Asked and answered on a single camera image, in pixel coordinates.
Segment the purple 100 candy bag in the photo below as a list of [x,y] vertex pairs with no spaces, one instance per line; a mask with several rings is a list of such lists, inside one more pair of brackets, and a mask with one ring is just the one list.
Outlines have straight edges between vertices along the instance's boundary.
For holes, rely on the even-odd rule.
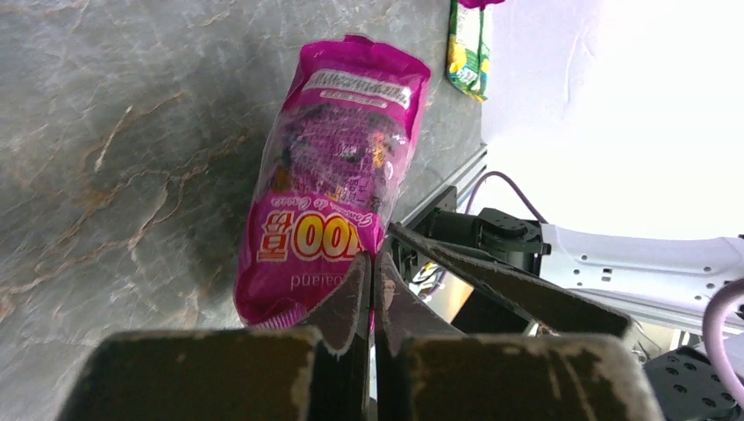
[[378,253],[419,137],[430,68],[362,36],[304,45],[269,133],[233,300],[256,328],[297,323],[356,254]]

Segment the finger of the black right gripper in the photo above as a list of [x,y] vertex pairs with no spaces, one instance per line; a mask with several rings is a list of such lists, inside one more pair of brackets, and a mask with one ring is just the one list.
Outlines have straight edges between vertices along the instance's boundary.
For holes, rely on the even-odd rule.
[[605,334],[621,340],[633,336],[634,321],[627,314],[535,275],[498,261],[487,262],[458,253],[401,224],[391,225],[389,234],[437,262],[490,300],[503,303],[511,310],[520,310],[555,332]]

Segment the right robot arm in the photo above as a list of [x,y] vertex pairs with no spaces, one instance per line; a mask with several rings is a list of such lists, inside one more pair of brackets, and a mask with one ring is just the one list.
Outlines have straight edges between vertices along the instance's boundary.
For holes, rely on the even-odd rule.
[[421,205],[404,225],[449,251],[501,262],[627,314],[633,353],[669,420],[740,420],[705,356],[704,307],[743,276],[742,238],[663,240],[576,232],[541,217],[456,209],[455,187]]

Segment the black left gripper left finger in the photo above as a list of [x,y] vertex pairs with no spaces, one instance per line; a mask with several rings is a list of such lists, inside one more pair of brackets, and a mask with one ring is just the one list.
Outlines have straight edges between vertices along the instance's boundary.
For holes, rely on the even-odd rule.
[[287,329],[133,331],[84,364],[61,420],[362,420],[372,264]]

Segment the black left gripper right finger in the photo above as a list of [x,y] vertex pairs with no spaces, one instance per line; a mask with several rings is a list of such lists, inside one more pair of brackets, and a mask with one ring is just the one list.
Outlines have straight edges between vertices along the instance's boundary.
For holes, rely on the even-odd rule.
[[660,420],[640,365],[604,334],[465,334],[373,266],[381,420]]

